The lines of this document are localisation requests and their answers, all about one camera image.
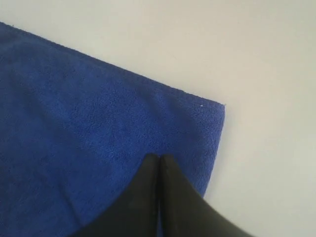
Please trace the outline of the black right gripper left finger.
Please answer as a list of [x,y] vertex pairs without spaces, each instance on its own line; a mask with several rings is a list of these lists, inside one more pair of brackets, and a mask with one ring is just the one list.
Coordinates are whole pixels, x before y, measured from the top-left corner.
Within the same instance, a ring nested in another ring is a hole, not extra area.
[[160,159],[145,155],[121,195],[73,237],[155,237],[158,225],[158,175]]

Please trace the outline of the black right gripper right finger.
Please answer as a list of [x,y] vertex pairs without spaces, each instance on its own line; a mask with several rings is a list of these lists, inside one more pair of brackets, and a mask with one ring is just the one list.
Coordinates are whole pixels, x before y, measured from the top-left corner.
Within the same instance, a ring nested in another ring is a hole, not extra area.
[[160,160],[159,200],[164,237],[249,237],[212,208],[171,155]]

